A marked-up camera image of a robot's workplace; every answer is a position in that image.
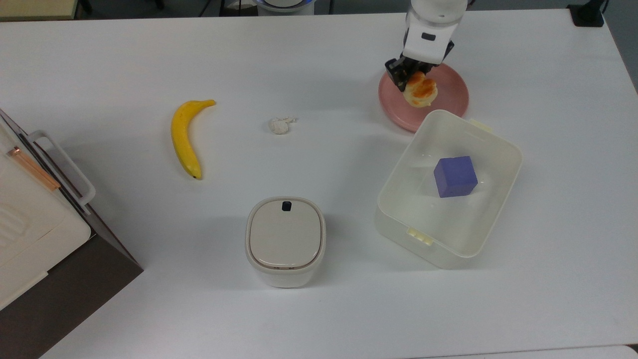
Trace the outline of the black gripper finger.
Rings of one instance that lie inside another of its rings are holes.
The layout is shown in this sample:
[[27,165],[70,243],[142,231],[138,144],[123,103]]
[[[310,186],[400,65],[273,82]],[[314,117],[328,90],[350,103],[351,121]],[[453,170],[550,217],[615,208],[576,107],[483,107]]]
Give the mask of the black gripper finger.
[[445,48],[445,53],[444,53],[443,59],[440,61],[440,63],[430,64],[429,65],[429,69],[428,69],[428,73],[430,73],[431,70],[433,70],[434,68],[437,68],[438,66],[440,66],[440,64],[443,64],[445,59],[448,57],[449,53],[453,50],[454,47],[455,47],[455,43],[453,43],[453,41],[449,40],[449,42],[447,43],[447,47]]
[[394,86],[399,91],[406,90],[408,81],[421,69],[421,61],[401,55],[399,58],[392,58],[385,62],[385,70]]

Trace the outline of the dark robot gripper body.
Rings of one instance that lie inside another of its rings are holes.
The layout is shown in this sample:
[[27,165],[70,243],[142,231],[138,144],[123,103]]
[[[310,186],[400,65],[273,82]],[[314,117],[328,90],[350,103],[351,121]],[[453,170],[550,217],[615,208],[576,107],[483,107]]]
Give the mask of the dark robot gripper body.
[[425,63],[438,66],[454,48],[452,36],[458,23],[406,23],[403,50],[399,63],[411,66],[413,63]]

